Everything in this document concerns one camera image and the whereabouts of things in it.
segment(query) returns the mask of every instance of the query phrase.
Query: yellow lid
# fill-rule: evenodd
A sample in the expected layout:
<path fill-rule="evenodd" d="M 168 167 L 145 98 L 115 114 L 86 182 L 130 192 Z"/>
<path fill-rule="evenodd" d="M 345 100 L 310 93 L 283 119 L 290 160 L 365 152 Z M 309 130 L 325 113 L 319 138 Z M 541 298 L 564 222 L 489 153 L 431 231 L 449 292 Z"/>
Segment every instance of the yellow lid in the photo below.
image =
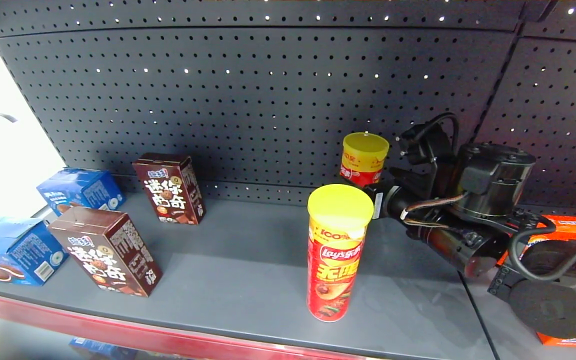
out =
<path fill-rule="evenodd" d="M 310 216 L 331 229 L 363 228 L 373 218 L 373 201 L 360 189 L 343 184 L 319 187 L 308 198 Z"/>
<path fill-rule="evenodd" d="M 343 138 L 343 146 L 362 153 L 383 154 L 385 157 L 391 144 L 379 135 L 368 132 L 353 132 Z"/>

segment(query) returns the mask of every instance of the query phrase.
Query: wire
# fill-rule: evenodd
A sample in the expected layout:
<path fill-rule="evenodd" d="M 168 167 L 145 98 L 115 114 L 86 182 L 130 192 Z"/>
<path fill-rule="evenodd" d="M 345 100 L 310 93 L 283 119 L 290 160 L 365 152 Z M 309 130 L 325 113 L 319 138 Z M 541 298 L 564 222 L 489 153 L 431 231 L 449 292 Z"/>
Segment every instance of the wire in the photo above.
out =
<path fill-rule="evenodd" d="M 419 140 L 435 125 L 439 124 L 441 121 L 449 119 L 452 121 L 452 152 L 457 153 L 457 139 L 459 137 L 459 119 L 457 119 L 457 115 L 453 112 L 444 112 L 435 116 L 432 120 L 425 123 L 423 128 L 419 130 L 416 135 L 413 137 L 414 142 L 419 142 Z"/>
<path fill-rule="evenodd" d="M 557 266 L 556 269 L 547 273 L 546 275 L 537 275 L 527 269 L 524 264 L 522 264 L 521 260 L 519 260 L 519 252 L 517 251 L 517 245 L 519 244 L 519 240 L 523 237 L 528 237 L 532 235 L 542 235 L 542 234 L 549 234 L 557 230 L 555 224 L 547 219 L 544 216 L 539 216 L 539 222 L 546 225 L 546 227 L 539 227 L 539 228 L 526 228 L 524 230 L 520 230 L 515 232 L 512 237 L 510 237 L 510 242 L 508 244 L 508 256 L 510 258 L 510 262 L 514 269 L 524 276 L 524 278 L 531 280 L 531 281 L 555 281 L 558 278 L 561 278 L 566 274 L 566 272 L 576 264 L 576 254 L 569 257 L 567 260 L 563 261 L 561 264 Z"/>
<path fill-rule="evenodd" d="M 412 203 L 412 205 L 408 205 L 407 207 L 405 207 L 401 211 L 399 218 L 402 220 L 406 220 L 406 216 L 408 216 L 408 214 L 410 212 L 414 212 L 414 210 L 419 210 L 419 209 L 424 209 L 424 208 L 441 207 L 442 205 L 448 205 L 448 204 L 456 203 L 459 200 L 462 200 L 463 198 L 465 198 L 467 194 L 468 194 L 468 192 L 464 192 L 462 194 L 458 194 L 457 196 L 453 196 L 453 197 L 435 198 L 432 200 L 422 200 L 422 201 L 418 201 L 416 203 Z"/>
<path fill-rule="evenodd" d="M 443 223 L 421 221 L 418 219 L 407 218 L 403 220 L 404 224 L 410 226 L 420 226 L 422 228 L 439 228 L 439 229 L 450 229 L 450 226 L 444 225 Z"/>

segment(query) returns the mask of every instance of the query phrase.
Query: gray shelf surface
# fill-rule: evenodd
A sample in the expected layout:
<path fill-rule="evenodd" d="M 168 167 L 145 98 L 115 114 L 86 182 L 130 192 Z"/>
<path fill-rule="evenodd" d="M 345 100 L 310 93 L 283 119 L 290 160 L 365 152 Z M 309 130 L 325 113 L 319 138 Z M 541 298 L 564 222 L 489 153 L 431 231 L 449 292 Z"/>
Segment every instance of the gray shelf surface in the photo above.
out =
<path fill-rule="evenodd" d="M 305 207 L 208 200 L 199 226 L 160 223 L 144 194 L 130 218 L 164 271 L 149 298 L 98 289 L 71 259 L 42 287 L 0 296 L 152 326 L 389 359 L 492 360 L 458 274 L 396 221 L 373 221 L 343 319 L 306 308 Z"/>
<path fill-rule="evenodd" d="M 535 331 L 519 321 L 507 303 L 488 293 L 496 272 L 493 269 L 466 284 L 499 360 L 576 359 L 576 348 L 542 345 Z"/>

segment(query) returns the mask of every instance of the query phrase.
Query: pegboard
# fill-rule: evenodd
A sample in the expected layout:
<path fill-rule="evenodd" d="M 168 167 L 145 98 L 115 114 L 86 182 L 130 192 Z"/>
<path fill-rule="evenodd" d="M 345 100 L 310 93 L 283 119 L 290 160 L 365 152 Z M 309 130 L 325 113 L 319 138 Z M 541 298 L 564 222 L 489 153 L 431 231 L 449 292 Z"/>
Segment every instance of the pegboard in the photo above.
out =
<path fill-rule="evenodd" d="M 526 22 L 523 35 L 576 41 L 576 1 L 558 1 L 541 22 Z"/>
<path fill-rule="evenodd" d="M 141 153 L 188 153 L 201 180 L 317 187 L 338 180 L 348 133 L 393 140 L 453 111 L 467 141 L 512 38 L 153 28 L 5 37 L 0 53 L 69 166 L 133 174 Z"/>
<path fill-rule="evenodd" d="M 576 42 L 520 39 L 477 141 L 537 157 L 522 202 L 576 208 Z"/>
<path fill-rule="evenodd" d="M 415 27 L 512 31 L 523 2 L 0 0 L 0 37 L 164 27 Z"/>

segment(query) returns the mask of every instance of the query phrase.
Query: brown snack box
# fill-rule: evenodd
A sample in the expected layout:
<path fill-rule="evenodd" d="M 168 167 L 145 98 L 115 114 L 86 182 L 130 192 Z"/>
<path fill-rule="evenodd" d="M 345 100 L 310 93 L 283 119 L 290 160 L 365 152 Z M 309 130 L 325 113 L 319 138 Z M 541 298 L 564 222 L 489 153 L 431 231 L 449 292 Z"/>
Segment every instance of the brown snack box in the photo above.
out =
<path fill-rule="evenodd" d="M 162 278 L 125 212 L 74 206 L 48 230 L 99 289 L 147 297 Z"/>
<path fill-rule="evenodd" d="M 147 152 L 132 163 L 162 223 L 198 225 L 206 207 L 190 156 Z"/>

